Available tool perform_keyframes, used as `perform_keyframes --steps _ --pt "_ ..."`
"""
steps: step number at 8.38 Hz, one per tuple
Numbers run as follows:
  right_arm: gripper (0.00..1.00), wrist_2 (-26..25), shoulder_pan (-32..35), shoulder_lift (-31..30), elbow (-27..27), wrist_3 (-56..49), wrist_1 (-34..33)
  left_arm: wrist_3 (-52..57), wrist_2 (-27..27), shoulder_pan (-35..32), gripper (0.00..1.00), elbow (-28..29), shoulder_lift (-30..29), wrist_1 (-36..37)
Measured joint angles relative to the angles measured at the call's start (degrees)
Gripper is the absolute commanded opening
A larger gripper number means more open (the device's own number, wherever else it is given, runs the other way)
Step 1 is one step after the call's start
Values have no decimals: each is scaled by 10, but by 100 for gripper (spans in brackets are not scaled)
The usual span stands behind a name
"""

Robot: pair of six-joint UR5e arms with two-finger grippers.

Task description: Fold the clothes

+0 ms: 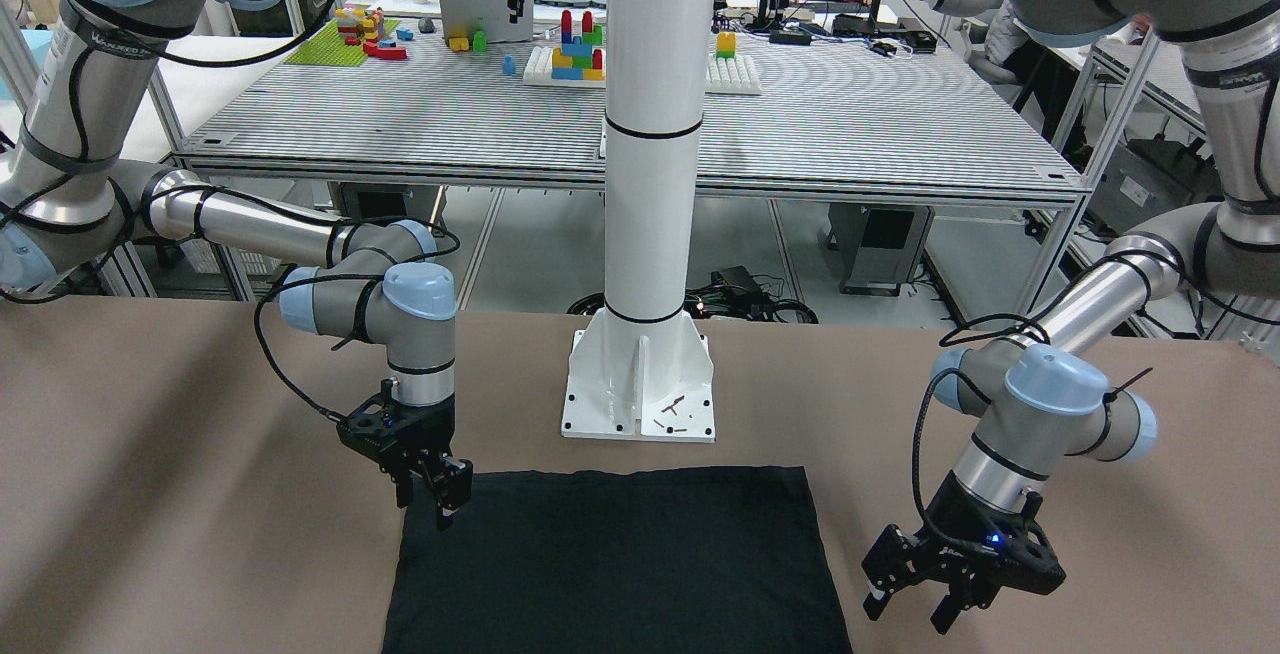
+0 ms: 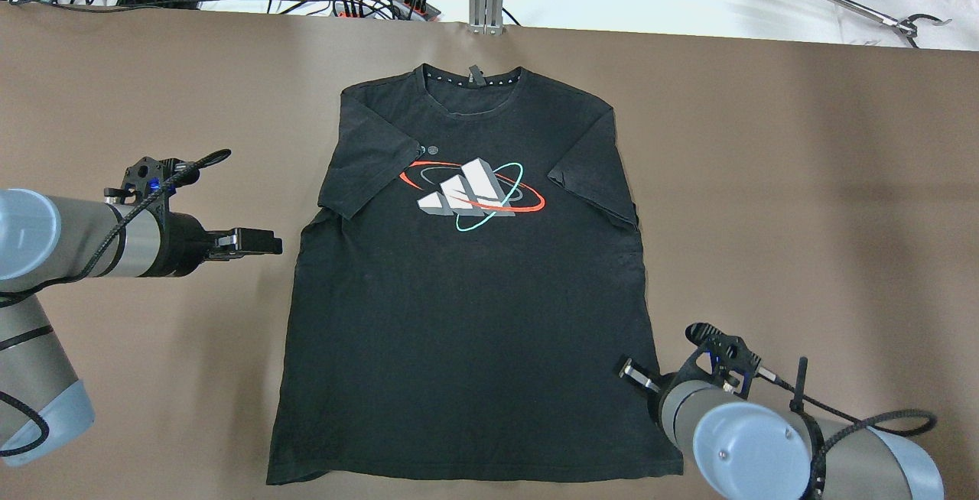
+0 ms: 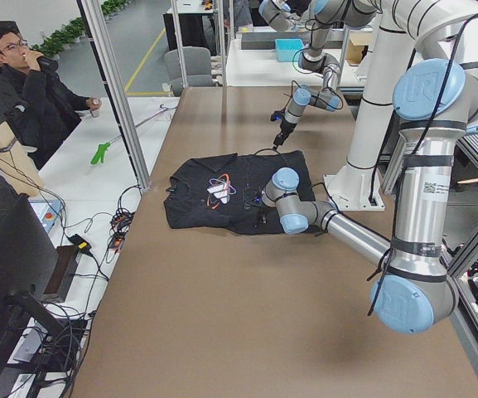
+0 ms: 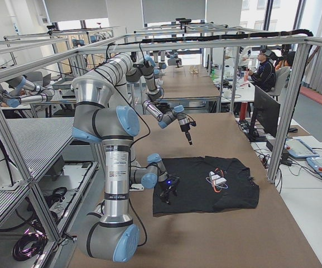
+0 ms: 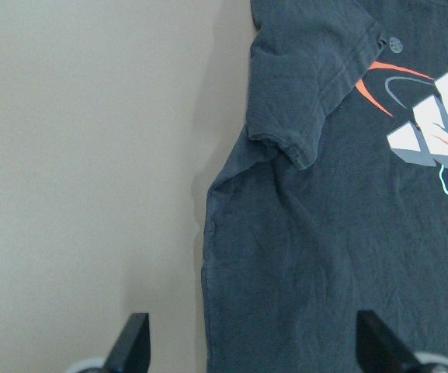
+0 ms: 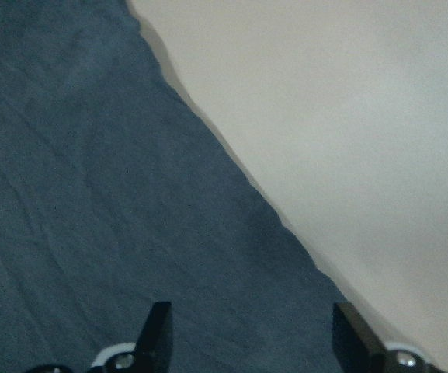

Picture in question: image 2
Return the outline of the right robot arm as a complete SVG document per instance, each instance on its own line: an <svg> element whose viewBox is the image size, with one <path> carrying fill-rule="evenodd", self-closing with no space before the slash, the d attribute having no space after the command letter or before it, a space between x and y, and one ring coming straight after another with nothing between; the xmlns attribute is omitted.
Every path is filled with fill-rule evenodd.
<svg viewBox="0 0 979 500"><path fill-rule="evenodd" d="M801 499L817 448L801 417L699 379L668 389L657 408L667 438L727 499ZM943 499L935 461L909 438L864 428L826 457L825 499Z"/></svg>

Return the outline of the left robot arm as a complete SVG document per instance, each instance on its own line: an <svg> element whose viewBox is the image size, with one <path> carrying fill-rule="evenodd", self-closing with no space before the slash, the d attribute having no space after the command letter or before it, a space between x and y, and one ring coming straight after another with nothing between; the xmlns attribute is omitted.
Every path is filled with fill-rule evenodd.
<svg viewBox="0 0 979 500"><path fill-rule="evenodd" d="M2 191L2 462L24 466L75 440L94 410L39 293L84 278L175 278L207 261L280 254L268 229L207 231L161 198L147 208Z"/></svg>

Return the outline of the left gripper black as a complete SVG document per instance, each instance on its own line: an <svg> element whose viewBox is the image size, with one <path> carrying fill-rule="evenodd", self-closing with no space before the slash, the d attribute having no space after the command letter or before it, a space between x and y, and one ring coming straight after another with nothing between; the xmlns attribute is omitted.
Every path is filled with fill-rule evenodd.
<svg viewBox="0 0 979 500"><path fill-rule="evenodd" d="M167 212L161 221L157 276L187 276L206 259L234 260L249 255L282 253L283 241L270 229L208 232L193 216Z"/></svg>

